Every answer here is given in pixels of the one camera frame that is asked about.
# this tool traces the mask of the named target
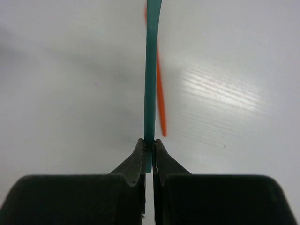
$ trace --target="white table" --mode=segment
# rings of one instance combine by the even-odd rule
[[[0,2],[0,202],[26,174],[110,172],[143,137],[144,1]],[[156,129],[192,173],[275,178],[298,220],[299,8],[163,0]]]

